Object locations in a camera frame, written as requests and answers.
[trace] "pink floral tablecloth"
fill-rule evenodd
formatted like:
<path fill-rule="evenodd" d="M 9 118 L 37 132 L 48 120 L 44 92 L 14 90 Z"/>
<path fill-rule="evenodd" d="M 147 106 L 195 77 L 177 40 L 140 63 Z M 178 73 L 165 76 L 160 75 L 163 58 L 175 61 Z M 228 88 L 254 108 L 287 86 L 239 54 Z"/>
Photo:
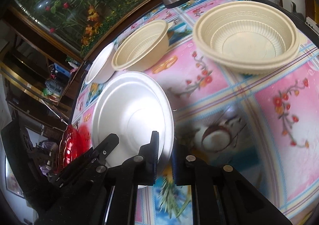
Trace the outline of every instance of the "pink floral tablecloth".
<path fill-rule="evenodd" d="M 318 203 L 319 50 L 304 36 L 295 60 L 258 76 L 234 73 L 205 58 L 192 41 L 194 23 L 210 8 L 232 1 L 237 0 L 191 0 L 174 9 L 160 6 L 114 42 L 118 47 L 152 20 L 173 22 L 168 53 L 145 73 L 170 101 L 176 137 L 210 164 L 234 166 L 297 224 Z M 106 84 L 83 85 L 78 97 L 72 123 L 87 137 Z M 214 125 L 228 129 L 230 144 L 218 153 L 199 149 L 198 139 Z M 178 215 L 182 206 L 186 208 Z M 155 186 L 138 190 L 136 224 L 192 224 L 189 188 L 174 186 L 169 169 Z"/>

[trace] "red plastic object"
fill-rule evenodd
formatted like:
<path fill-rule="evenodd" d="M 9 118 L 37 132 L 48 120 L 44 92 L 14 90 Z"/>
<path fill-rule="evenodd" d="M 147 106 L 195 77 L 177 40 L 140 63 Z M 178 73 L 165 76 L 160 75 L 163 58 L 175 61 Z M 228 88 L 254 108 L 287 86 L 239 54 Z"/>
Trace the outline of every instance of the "red plastic object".
<path fill-rule="evenodd" d="M 59 171 L 65 168 L 86 150 L 83 148 L 83 139 L 72 125 L 68 125 L 63 133 L 59 152 Z"/>

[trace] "metal screw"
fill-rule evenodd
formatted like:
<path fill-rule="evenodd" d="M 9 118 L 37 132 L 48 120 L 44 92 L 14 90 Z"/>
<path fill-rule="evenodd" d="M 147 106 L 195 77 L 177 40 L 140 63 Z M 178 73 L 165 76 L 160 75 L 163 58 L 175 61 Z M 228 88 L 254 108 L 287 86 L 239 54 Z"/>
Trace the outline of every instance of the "metal screw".
<path fill-rule="evenodd" d="M 96 172 L 99 172 L 99 173 L 102 173 L 102 172 L 105 172 L 106 170 L 106 167 L 105 166 L 98 166 L 96 168 Z"/>
<path fill-rule="evenodd" d="M 196 157 L 193 156 L 193 155 L 188 155 L 188 156 L 186 157 L 186 160 L 187 160 L 188 162 L 193 162 L 193 161 L 196 160 Z"/>
<path fill-rule="evenodd" d="M 134 162 L 139 163 L 139 162 L 142 162 L 142 161 L 144 160 L 144 157 L 142 157 L 142 156 L 135 156 L 135 157 L 133 158 L 133 160 L 134 160 Z"/>
<path fill-rule="evenodd" d="M 233 168 L 232 168 L 232 166 L 230 166 L 230 165 L 224 165 L 223 169 L 224 169 L 226 172 L 231 172 L 231 171 L 233 171 Z"/>

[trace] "white paper plate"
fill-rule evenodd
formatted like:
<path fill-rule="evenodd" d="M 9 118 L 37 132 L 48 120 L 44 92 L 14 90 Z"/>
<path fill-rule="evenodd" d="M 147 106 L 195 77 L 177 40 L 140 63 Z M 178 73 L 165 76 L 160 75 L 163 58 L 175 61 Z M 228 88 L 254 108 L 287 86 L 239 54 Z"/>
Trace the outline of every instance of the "white paper plate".
<path fill-rule="evenodd" d="M 92 144 L 95 148 L 110 133 L 119 137 L 119 145 L 106 158 L 106 165 L 121 165 L 148 144 L 152 131 L 159 132 L 159 162 L 162 173 L 173 148 L 173 114 L 159 84 L 141 72 L 127 72 L 102 91 L 93 113 Z"/>
<path fill-rule="evenodd" d="M 105 83 L 114 74 L 112 58 L 115 54 L 114 43 L 108 44 L 93 61 L 85 78 L 85 84 Z"/>

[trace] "white bowl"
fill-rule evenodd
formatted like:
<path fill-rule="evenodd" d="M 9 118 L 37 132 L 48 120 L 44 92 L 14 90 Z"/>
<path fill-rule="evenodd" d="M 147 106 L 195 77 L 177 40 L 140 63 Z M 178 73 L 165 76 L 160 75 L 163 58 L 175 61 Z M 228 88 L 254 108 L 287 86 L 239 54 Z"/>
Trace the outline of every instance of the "white bowl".
<path fill-rule="evenodd" d="M 93 113 L 92 145 L 95 148 L 110 133 L 120 143 L 106 158 L 106 165 L 121 165 L 138 154 L 151 140 L 152 131 L 159 132 L 158 173 L 165 169 L 173 148 L 173 114 L 159 84 L 141 72 L 126 72 L 104 88 Z"/>
<path fill-rule="evenodd" d="M 173 23 L 154 20 L 133 32 L 117 49 L 112 66 L 116 71 L 145 71 L 168 50 L 167 30 Z"/>
<path fill-rule="evenodd" d="M 114 74 L 112 58 L 115 54 L 114 43 L 108 44 L 98 54 L 85 78 L 85 84 L 105 83 Z"/>
<path fill-rule="evenodd" d="M 298 30 L 289 17 L 252 1 L 208 10 L 195 23 L 193 38 L 207 57 L 243 73 L 274 71 L 292 61 L 299 51 Z"/>

